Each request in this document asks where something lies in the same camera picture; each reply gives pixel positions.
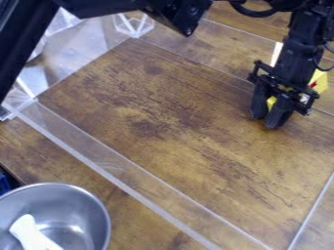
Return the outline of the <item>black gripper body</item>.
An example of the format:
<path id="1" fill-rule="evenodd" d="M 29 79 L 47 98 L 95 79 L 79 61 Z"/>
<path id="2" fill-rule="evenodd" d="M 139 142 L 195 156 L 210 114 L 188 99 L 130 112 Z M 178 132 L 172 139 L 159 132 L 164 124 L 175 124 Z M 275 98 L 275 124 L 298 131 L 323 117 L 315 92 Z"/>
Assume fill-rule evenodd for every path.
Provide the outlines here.
<path id="1" fill-rule="evenodd" d="M 270 96 L 286 94 L 295 102 L 295 111 L 307 115 L 319 95 L 309 87 L 323 50 L 311 44 L 286 38 L 274 65 L 262 60 L 254 62 L 248 81 L 267 85 Z"/>

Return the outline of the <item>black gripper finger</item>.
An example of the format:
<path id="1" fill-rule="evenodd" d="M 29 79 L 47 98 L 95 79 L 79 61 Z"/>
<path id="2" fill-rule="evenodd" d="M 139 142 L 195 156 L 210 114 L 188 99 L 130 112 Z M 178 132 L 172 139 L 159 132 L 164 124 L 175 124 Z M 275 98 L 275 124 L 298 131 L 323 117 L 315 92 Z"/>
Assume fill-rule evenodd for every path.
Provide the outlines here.
<path id="1" fill-rule="evenodd" d="M 267 85 L 257 82 L 254 86 L 251 105 L 250 105 L 250 116 L 253 119 L 263 118 L 269 112 L 267 99 L 270 98 L 270 91 Z"/>
<path id="2" fill-rule="evenodd" d="M 295 111 L 295 102 L 286 94 L 270 96 L 266 99 L 265 107 L 267 113 L 265 115 L 265 126 L 269 129 L 281 128 L 290 119 Z"/>

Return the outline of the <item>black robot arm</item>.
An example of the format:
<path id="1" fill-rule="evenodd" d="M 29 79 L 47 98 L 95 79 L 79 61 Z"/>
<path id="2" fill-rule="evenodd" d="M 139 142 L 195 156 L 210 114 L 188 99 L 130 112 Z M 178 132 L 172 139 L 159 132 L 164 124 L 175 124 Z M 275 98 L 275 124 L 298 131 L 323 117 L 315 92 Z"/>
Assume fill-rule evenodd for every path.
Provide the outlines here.
<path id="1" fill-rule="evenodd" d="M 334 0 L 262 0 L 270 8 L 254 11 L 248 0 L 0 0 L 0 113 L 3 103 L 32 51 L 60 9 L 90 19 L 140 11 L 188 36 L 216 1 L 226 1 L 250 18 L 291 14 L 289 34 L 274 65 L 254 62 L 250 115 L 270 129 L 282 127 L 297 112 L 307 115 L 318 92 L 309 83 L 334 42 Z"/>

